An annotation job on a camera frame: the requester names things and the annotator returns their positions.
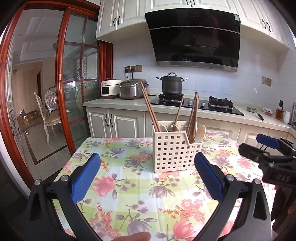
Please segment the person left hand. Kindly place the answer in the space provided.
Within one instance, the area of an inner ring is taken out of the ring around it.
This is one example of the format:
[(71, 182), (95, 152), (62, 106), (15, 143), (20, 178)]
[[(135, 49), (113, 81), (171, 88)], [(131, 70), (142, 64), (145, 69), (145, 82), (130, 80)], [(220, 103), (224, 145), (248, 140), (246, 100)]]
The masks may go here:
[(125, 235), (117, 237), (112, 241), (150, 241), (151, 234), (149, 232), (138, 232), (133, 235)]

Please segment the person right hand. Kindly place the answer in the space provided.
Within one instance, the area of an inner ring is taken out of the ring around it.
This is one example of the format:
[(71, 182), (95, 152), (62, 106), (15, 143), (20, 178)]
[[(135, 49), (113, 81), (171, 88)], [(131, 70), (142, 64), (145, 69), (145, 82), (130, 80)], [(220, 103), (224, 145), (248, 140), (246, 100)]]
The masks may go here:
[(271, 240), (295, 240), (295, 188), (275, 186)]

